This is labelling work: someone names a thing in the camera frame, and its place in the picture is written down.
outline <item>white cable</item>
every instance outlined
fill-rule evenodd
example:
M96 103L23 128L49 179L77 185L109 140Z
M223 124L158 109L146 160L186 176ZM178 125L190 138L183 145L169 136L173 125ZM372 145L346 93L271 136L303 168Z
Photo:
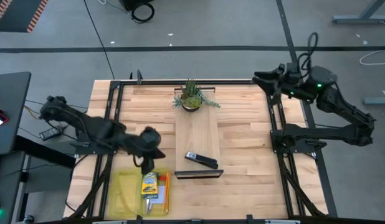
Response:
M370 55L376 54L376 53L380 53L380 52L385 52L385 50L377 50L377 51L375 51L375 52L372 52L372 53L370 53L370 54L365 55L364 57L362 57L362 58L359 60L360 64L361 64L361 65L385 65L385 63L364 63L364 62L362 62L362 60L363 60L364 58L366 58L366 57L368 57L368 56L370 56Z

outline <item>gray floor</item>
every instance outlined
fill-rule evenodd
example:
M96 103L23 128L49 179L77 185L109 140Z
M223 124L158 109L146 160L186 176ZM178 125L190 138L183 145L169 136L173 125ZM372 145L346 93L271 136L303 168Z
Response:
M116 0L107 0L120 6ZM383 46L385 25L333 25L334 14L358 14L371 0L284 0L285 13L297 46L306 45L316 31L320 46ZM271 0L155 0L154 19L136 24L130 15L96 0L87 0L93 20L106 47L153 47L197 45L286 46L277 4ZM385 14L385 5L377 14ZM50 0L31 34L2 33L0 48L100 47L83 1ZM338 75L345 98L376 119L374 144L352 147L330 142L323 150L336 209L340 217L385 220L385 106L364 106L365 96L384 96L385 66L362 66L368 52L316 52L313 64ZM110 52L116 78L128 78L140 69L145 78L249 78L257 70L272 70L290 61L288 52ZM385 54L370 62L385 62ZM0 73L32 72L27 99L43 103L48 95L63 95L85 111L92 83L111 79L104 53L0 54ZM34 110L40 105L27 103ZM312 106L319 124L346 122ZM21 127L33 134L49 128L24 112ZM73 135L72 129L66 130ZM41 142L30 134L19 134ZM68 141L66 137L48 142ZM68 170L38 171L32 185L48 173L58 172L62 185L53 192L31 195L27 211L39 222L56 220L64 210ZM50 202L53 207L46 208Z

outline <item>plant pot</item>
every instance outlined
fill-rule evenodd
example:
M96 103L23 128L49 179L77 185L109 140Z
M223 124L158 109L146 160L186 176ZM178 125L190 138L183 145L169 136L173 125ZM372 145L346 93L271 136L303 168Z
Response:
M199 109L199 107L197 108L189 108L187 106L184 106L184 105L181 105L183 107L183 109L185 109L187 112L194 112L194 111L197 111Z

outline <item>yellow tray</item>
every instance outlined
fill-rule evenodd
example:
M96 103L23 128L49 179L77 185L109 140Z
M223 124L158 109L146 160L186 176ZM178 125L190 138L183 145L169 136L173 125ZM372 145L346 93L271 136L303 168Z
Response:
M157 172L158 175L161 176L166 176L167 171L166 169L153 170L153 172ZM141 215L142 217L163 217L168 214L164 212L163 204L153 204L150 214L146 214L146 200L143 199L141 195L141 181L143 180L143 176L140 172L140 169L125 169L113 173L108 199L109 218L135 218L137 215ZM165 182L159 180L159 185L165 185Z

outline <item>potted succulent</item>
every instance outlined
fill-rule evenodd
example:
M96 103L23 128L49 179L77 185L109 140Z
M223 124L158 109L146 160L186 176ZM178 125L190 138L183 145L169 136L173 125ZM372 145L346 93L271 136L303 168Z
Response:
M196 85L196 82L192 79L186 81L186 87L181 86L181 96L175 96L173 101L173 107L183 107L188 112L197 111L202 103L205 103L209 106L215 106L220 108L220 105L216 102L208 100L205 95L202 94L199 85Z

